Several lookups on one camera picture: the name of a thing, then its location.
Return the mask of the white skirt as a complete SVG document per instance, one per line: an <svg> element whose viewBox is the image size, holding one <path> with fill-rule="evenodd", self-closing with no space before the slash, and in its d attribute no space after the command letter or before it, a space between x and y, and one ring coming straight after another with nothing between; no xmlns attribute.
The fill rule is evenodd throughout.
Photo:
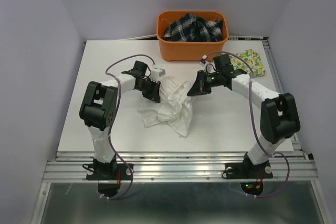
<svg viewBox="0 0 336 224"><path fill-rule="evenodd" d="M139 107L145 127L166 123L177 134L187 137L193 117L194 97L187 93L192 87L191 81L177 82L167 76L160 80L160 103L143 102Z"/></svg>

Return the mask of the lemon print skirt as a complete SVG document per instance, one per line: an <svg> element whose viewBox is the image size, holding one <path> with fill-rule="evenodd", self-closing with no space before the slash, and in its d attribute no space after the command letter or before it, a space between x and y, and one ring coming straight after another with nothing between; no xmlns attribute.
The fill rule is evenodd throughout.
<svg viewBox="0 0 336 224"><path fill-rule="evenodd" d="M266 74L265 66L260 53L252 49L235 54L238 58L229 55L230 61L235 70L242 69L250 76L261 77Z"/></svg>

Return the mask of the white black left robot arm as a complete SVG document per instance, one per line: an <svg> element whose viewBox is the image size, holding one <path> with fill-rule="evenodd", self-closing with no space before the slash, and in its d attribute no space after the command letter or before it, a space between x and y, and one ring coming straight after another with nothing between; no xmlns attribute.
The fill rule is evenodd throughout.
<svg viewBox="0 0 336 224"><path fill-rule="evenodd" d="M79 117L91 134L94 157L91 164L83 164L87 180L113 180L120 175L117 155L111 147L111 129L117 116L121 95L138 90L152 102L160 103L160 81L146 75L165 74L162 69L150 69L141 61L136 61L132 69L123 71L118 77L100 83L88 83L79 110Z"/></svg>

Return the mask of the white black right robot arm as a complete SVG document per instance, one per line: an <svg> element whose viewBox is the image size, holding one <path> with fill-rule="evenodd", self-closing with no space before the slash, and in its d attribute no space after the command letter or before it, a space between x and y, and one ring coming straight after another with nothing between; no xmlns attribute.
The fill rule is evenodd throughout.
<svg viewBox="0 0 336 224"><path fill-rule="evenodd" d="M260 130L251 120L256 144L240 163L227 163L222 173L224 179L272 178L270 158L278 155L278 146L297 133L301 126L297 106L292 94L272 91L253 79L251 73L234 69L233 54L221 51L214 57L214 71L209 72L207 55L201 58L203 69L197 72L196 80L188 92L189 97L210 94L212 88L229 88L249 101L249 108L260 110Z"/></svg>

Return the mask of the orange plastic basket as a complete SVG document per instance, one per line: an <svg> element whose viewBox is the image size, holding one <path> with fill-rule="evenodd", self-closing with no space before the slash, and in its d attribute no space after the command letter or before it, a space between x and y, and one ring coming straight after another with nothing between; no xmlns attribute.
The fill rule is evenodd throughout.
<svg viewBox="0 0 336 224"><path fill-rule="evenodd" d="M169 24L182 18L187 13L208 20L221 19L223 21L223 40L219 42L175 42L163 39ZM221 51L229 38L229 31L225 16L214 10L166 10L158 15L156 36L159 40L161 56L166 61L199 61L202 56L213 51Z"/></svg>

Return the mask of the dark plaid skirt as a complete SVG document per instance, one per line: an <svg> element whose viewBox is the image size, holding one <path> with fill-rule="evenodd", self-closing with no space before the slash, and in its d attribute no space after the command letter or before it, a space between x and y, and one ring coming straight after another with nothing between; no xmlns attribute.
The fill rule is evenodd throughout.
<svg viewBox="0 0 336 224"><path fill-rule="evenodd" d="M205 20L192 13L170 23L162 39L172 42L220 42L223 41L222 19Z"/></svg>

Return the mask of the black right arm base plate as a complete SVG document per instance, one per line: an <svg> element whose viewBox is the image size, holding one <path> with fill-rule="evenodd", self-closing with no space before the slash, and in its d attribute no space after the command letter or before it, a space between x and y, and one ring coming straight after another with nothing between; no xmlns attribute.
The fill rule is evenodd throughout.
<svg viewBox="0 0 336 224"><path fill-rule="evenodd" d="M253 165L249 162L226 163L225 169L222 171L224 179L257 179L257 178L273 178L270 163L264 162L259 165Z"/></svg>

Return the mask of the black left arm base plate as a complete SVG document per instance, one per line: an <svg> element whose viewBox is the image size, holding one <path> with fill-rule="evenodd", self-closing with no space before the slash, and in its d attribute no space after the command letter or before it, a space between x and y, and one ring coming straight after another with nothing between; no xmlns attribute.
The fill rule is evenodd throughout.
<svg viewBox="0 0 336 224"><path fill-rule="evenodd" d="M103 180L115 180L115 181L130 181L132 175L130 170L133 170L133 164L128 168L124 163L112 163L112 164L83 164L83 168L86 170L86 180L88 181L103 181Z"/></svg>

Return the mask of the aluminium front rail frame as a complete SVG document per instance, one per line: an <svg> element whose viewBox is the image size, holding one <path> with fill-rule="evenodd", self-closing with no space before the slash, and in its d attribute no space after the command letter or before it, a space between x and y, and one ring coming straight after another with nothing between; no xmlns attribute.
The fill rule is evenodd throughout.
<svg viewBox="0 0 336 224"><path fill-rule="evenodd" d="M198 183L229 182L221 173L227 163L243 161L243 152L121 152L127 163L134 165L135 183ZM302 151L286 153L290 164L289 181L318 180L314 160ZM93 151L58 151L56 158L47 162L43 183L94 183L87 181L84 163L91 163ZM273 179L286 178L286 162L281 157L270 160Z"/></svg>

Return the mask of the aluminium right side rail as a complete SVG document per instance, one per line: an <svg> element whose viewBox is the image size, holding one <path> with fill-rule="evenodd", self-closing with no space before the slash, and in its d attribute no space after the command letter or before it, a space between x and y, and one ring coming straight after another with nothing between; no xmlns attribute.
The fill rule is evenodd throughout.
<svg viewBox="0 0 336 224"><path fill-rule="evenodd" d="M280 94L279 98L272 99L261 107L259 122L261 134L273 145L280 145L284 141L296 141L296 133L301 125L294 96L283 91L268 40L264 38L261 43L266 74L259 82Z"/></svg>

